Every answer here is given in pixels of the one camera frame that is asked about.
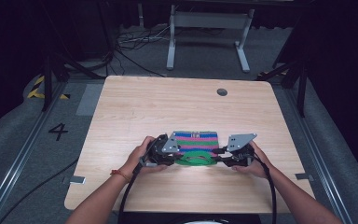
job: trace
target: colorful fabric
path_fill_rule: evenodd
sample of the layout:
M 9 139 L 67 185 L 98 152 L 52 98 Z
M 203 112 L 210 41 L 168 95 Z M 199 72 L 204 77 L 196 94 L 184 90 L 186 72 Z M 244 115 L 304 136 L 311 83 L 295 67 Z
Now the colorful fabric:
M 179 146 L 178 154 L 182 159 L 176 161 L 181 165 L 216 164 L 211 156 L 213 149 L 219 148 L 216 132 L 173 132 Z

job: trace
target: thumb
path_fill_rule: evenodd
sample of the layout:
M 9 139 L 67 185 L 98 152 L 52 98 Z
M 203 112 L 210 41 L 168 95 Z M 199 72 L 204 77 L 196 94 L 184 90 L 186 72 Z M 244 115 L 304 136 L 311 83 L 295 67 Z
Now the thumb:
M 231 169 L 233 171 L 238 171 L 240 173 L 244 173 L 244 174 L 248 174 L 249 173 L 249 169 L 247 166 L 238 166 L 238 165 L 234 165 L 231 167 Z

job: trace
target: number 4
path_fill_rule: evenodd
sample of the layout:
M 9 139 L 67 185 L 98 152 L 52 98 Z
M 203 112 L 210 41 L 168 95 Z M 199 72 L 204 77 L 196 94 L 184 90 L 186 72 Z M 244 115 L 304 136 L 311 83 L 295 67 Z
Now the number 4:
M 63 128 L 65 127 L 65 124 L 60 123 L 59 125 L 55 126 L 54 128 L 50 129 L 48 132 L 49 133 L 57 133 L 57 139 L 56 141 L 60 141 L 61 138 L 61 134 L 63 133 L 68 133 L 68 131 L 65 131 Z

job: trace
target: striped cloth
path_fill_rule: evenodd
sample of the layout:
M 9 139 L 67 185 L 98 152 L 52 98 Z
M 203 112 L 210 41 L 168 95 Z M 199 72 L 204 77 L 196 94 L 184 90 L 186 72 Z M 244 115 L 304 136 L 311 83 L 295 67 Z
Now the striped cloth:
M 212 149 L 219 148 L 216 132 L 173 132 L 179 146 L 179 154 L 190 151 L 206 151 L 212 153 Z

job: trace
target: metal rail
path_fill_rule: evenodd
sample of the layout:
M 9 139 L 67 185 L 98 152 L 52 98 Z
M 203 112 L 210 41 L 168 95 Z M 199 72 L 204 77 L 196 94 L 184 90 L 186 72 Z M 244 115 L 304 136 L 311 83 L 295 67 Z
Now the metal rail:
M 301 130 L 307 139 L 307 144 L 310 149 L 310 156 L 312 158 L 313 163 L 315 164 L 316 171 L 321 177 L 322 184 L 324 185 L 324 190 L 327 193 L 327 197 L 329 198 L 330 203 L 333 206 L 334 212 L 343 223 L 352 224 L 353 222 L 351 221 L 351 217 L 348 213 L 348 210 L 345 207 L 344 202 L 342 202 L 341 196 L 339 195 L 339 192 L 337 190 L 336 183 L 330 172 L 328 171 L 327 165 L 324 162 L 324 158 L 321 154 L 321 151 L 316 145 L 310 128 L 305 119 L 303 119 L 297 111 L 296 97 L 294 93 L 291 90 L 284 90 L 284 93 L 289 101 L 289 105 L 294 110 L 298 124 L 300 125 Z
M 53 99 L 50 106 L 45 112 L 42 112 L 39 115 L 39 117 L 37 118 L 34 124 L 33 129 L 31 130 L 30 134 L 28 135 L 28 138 L 26 139 L 19 154 L 17 155 L 16 160 L 14 160 L 13 164 L 8 169 L 5 179 L 0 186 L 0 210 L 2 209 L 5 201 L 7 200 L 8 195 L 12 191 L 14 185 L 16 184 L 22 172 L 22 169 L 25 166 L 25 163 L 28 161 L 28 158 L 30 157 L 32 151 L 34 150 L 34 144 L 37 140 L 37 137 L 40 134 L 40 130 L 46 123 L 46 120 L 48 118 L 48 115 L 52 107 L 60 99 L 60 96 L 65 86 L 66 83 L 64 82 L 59 82 L 56 84 L 56 88 L 54 90 Z

